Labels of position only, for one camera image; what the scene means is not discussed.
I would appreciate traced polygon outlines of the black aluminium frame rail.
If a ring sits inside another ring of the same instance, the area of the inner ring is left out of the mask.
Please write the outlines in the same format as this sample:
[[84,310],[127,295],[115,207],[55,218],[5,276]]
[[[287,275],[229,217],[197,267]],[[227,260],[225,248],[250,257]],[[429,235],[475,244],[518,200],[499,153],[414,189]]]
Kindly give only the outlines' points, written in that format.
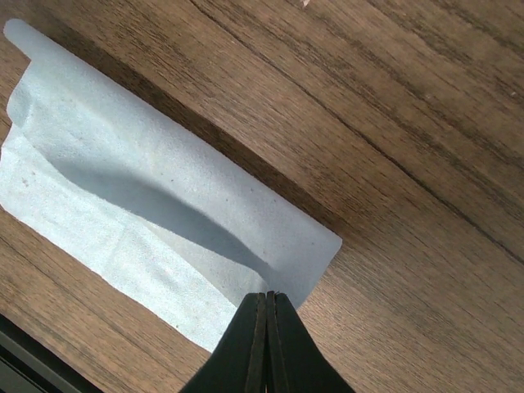
[[87,393],[100,389],[2,316],[1,391]]

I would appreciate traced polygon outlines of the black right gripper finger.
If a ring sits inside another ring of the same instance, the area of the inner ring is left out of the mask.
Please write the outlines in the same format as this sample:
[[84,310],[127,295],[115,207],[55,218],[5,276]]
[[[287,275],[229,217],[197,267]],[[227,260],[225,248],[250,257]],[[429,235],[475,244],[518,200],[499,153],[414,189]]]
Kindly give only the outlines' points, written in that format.
[[352,392],[324,358],[286,294],[267,293],[268,392]]

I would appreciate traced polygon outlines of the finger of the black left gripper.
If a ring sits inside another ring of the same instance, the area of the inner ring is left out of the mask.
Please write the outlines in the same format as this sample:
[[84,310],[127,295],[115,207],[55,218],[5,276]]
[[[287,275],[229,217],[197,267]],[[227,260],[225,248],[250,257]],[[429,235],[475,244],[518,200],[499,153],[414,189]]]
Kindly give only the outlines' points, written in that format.
[[209,359],[182,391],[264,392],[266,322],[265,294],[247,294]]

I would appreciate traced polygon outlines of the light blue cloth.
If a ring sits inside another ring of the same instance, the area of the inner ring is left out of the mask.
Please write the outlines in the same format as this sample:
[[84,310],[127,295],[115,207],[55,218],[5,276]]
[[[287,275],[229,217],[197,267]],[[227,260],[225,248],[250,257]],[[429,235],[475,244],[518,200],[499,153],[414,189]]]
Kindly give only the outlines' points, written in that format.
[[3,32],[29,58],[4,210],[206,350],[250,292],[305,301],[340,237],[24,21]]

